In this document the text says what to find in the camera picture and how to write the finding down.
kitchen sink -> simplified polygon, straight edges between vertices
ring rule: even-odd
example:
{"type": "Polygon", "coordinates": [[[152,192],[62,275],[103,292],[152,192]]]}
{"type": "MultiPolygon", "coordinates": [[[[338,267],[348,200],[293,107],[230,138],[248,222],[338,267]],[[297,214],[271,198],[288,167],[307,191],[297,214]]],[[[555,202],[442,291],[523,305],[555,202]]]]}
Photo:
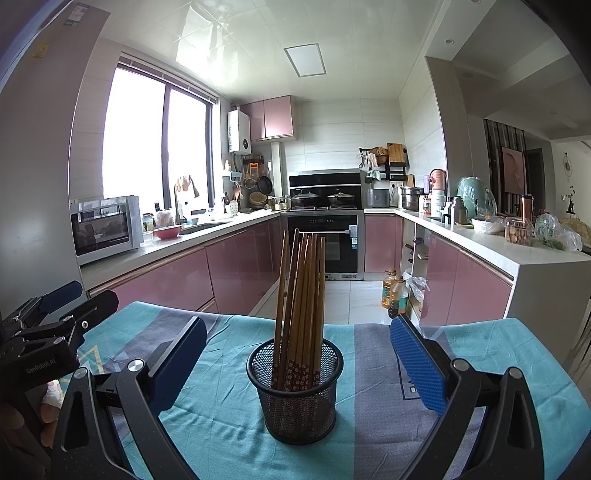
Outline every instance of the kitchen sink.
{"type": "Polygon", "coordinates": [[[190,233],[200,232],[201,230],[206,230],[208,228],[213,228],[215,226],[225,225],[227,223],[230,223],[230,222],[198,223],[197,225],[193,225],[188,228],[182,229],[179,235],[188,235],[190,233]]]}

ceiling light panel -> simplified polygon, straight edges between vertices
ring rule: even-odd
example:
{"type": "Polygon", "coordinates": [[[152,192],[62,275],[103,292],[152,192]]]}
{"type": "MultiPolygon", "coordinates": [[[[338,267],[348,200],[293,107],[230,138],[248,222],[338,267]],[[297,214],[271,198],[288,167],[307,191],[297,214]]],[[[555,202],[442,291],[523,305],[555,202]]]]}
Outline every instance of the ceiling light panel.
{"type": "Polygon", "coordinates": [[[317,43],[284,48],[298,77],[326,75],[320,46],[317,43]]]}

cooking oil bottle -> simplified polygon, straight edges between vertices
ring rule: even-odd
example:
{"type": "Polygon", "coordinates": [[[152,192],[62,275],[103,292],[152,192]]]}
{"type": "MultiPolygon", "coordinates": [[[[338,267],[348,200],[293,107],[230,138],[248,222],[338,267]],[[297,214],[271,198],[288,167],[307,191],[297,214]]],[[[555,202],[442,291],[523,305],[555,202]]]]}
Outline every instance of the cooking oil bottle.
{"type": "Polygon", "coordinates": [[[387,273],[388,276],[382,282],[382,307],[387,309],[390,304],[390,287],[396,281],[396,270],[385,270],[384,273],[387,273]]]}
{"type": "Polygon", "coordinates": [[[390,287],[388,316],[393,319],[396,315],[406,313],[408,308],[408,288],[402,277],[396,277],[390,287]]]}

white ceiling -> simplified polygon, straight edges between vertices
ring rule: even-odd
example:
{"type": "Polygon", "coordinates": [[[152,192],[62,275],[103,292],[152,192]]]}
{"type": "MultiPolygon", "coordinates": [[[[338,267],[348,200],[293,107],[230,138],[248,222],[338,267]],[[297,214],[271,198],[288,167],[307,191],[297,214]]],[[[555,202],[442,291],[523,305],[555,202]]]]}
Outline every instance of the white ceiling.
{"type": "Polygon", "coordinates": [[[496,0],[453,59],[466,108],[558,140],[591,134],[591,87],[550,27],[496,0]]]}
{"type": "Polygon", "coordinates": [[[443,0],[88,0],[102,36],[232,101],[398,98],[443,0]],[[283,48],[319,43],[327,75],[298,78],[283,48]]]}

screw head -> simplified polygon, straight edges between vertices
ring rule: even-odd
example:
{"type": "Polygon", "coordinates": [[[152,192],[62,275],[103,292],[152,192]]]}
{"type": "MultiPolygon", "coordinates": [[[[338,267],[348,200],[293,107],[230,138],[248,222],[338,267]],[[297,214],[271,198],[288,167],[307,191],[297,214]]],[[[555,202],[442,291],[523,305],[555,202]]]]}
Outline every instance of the screw head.
{"type": "Polygon", "coordinates": [[[460,372],[465,372],[468,370],[469,364],[463,358],[456,358],[453,363],[453,368],[459,370],[460,372]]]}
{"type": "Polygon", "coordinates": [[[127,369],[130,372],[137,372],[139,370],[142,370],[143,367],[144,367],[144,361],[143,360],[132,360],[131,362],[129,362],[127,364],[127,369]]]}
{"type": "Polygon", "coordinates": [[[523,377],[523,372],[519,370],[519,368],[517,367],[511,367],[509,369],[509,375],[515,378],[516,380],[519,380],[521,377],[523,377]]]}
{"type": "Polygon", "coordinates": [[[78,379],[84,378],[88,370],[85,367],[80,367],[78,370],[74,372],[74,376],[78,379]]]}

